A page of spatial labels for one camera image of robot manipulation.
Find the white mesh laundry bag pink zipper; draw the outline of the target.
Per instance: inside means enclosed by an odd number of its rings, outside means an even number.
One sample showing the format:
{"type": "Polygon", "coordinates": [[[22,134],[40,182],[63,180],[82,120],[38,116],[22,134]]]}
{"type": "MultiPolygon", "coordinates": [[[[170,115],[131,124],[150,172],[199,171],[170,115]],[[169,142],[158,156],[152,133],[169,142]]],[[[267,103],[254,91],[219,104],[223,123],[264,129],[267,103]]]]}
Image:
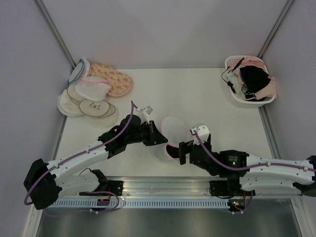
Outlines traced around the white mesh laundry bag pink zipper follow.
{"type": "Polygon", "coordinates": [[[167,155],[166,146],[179,148],[179,143],[188,142],[191,138],[188,126],[178,118],[165,117],[161,120],[160,132],[168,139],[168,142],[152,147],[152,155],[162,162],[179,161],[173,160],[167,155]]]}

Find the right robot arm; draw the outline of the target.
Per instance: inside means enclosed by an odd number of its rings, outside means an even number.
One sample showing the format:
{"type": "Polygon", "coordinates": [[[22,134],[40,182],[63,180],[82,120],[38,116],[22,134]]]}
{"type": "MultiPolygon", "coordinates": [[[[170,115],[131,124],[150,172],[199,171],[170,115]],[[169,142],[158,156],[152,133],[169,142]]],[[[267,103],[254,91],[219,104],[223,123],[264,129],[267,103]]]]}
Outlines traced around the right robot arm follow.
{"type": "Polygon", "coordinates": [[[213,152],[211,136],[168,145],[166,152],[181,165],[189,162],[211,176],[223,178],[212,182],[212,196],[254,195],[260,190],[295,190],[301,195],[316,195],[316,157],[306,160],[274,160],[247,152],[225,150],[213,152]]]}

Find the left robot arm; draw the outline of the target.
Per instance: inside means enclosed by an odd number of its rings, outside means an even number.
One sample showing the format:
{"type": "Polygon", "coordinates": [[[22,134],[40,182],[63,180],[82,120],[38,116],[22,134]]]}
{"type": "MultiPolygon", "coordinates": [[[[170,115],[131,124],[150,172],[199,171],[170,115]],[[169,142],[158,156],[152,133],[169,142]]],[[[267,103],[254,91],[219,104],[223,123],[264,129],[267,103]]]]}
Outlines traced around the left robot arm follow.
{"type": "Polygon", "coordinates": [[[154,121],[142,121],[137,115],[127,115],[119,125],[74,155],[50,162],[41,158],[35,160],[23,182],[27,190],[24,204],[43,210],[57,201],[66,179],[80,170],[124,152],[129,144],[156,146],[167,141],[154,121]]]}

